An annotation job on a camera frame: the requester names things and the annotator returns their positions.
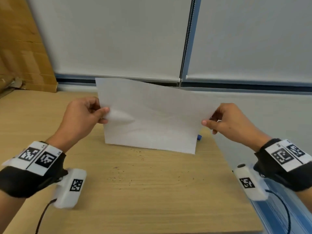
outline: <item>white paper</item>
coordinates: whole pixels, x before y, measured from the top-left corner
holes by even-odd
[[[110,107],[105,142],[195,154],[203,119],[218,104],[208,95],[149,83],[96,78],[99,101]]]

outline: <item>white roller blind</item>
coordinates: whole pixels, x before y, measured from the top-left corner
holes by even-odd
[[[59,74],[177,82],[191,0],[28,0]]]
[[[312,0],[201,0],[187,79],[312,83]]]

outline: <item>white sensor device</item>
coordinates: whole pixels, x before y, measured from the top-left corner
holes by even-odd
[[[247,197],[254,201],[266,200],[269,194],[264,179],[253,169],[253,165],[240,164],[233,171]]]
[[[56,208],[73,208],[78,202],[87,172],[82,169],[66,169],[68,174],[57,184],[53,199]]]

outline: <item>table surface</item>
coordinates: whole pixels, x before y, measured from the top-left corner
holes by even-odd
[[[68,102],[92,93],[16,90],[0,99],[1,161],[61,122]],[[64,167],[87,171],[74,209],[49,207],[40,233],[257,233],[262,224],[208,130],[196,154],[105,144],[101,125],[69,152]],[[33,234],[54,185],[26,200],[5,234]]]

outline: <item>cable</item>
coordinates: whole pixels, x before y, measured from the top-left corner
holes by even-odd
[[[291,215],[289,214],[289,210],[288,210],[286,204],[285,204],[284,201],[283,201],[277,194],[275,194],[273,191],[266,190],[266,192],[275,195],[275,196],[282,202],[282,204],[284,205],[284,207],[285,207],[285,209],[286,209],[286,212],[287,212],[287,217],[288,217],[288,230],[287,230],[287,234],[290,234],[290,232],[291,232]]]
[[[38,222],[38,225],[37,225],[35,234],[38,234],[41,221],[42,221],[43,216],[44,216],[46,210],[48,209],[49,205],[50,205],[50,204],[53,204],[56,200],[57,200],[57,199],[53,199],[53,200],[51,200],[51,201],[47,204],[46,208],[44,209],[43,213],[41,214],[41,217],[40,217],[40,219],[39,219],[39,222]]]

